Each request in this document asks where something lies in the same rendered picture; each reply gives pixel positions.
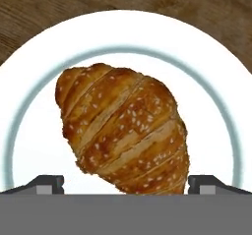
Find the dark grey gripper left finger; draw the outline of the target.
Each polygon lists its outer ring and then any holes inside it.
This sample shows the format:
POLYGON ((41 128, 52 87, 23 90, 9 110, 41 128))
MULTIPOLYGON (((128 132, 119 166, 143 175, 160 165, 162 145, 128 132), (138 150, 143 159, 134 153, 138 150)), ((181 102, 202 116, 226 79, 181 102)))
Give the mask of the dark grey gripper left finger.
POLYGON ((62 195, 64 177, 62 175, 38 175, 26 185, 4 191, 4 194, 22 195, 62 195))

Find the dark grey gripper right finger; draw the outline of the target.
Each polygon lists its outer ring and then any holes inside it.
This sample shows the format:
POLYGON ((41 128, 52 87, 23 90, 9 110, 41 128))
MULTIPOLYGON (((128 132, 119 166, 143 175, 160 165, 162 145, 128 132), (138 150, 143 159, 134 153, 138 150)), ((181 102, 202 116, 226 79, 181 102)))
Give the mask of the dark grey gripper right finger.
POLYGON ((190 175, 188 193, 194 195, 251 195, 251 192, 228 186, 213 175, 190 175))

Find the golden brown seeded croissant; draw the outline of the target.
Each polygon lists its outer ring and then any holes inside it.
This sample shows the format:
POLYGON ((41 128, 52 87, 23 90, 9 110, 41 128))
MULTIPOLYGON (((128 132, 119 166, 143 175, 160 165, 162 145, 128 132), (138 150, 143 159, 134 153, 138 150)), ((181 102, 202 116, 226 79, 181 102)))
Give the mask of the golden brown seeded croissant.
POLYGON ((55 100, 82 172, 126 194, 184 192, 187 130, 162 82, 98 63, 63 71, 55 100))

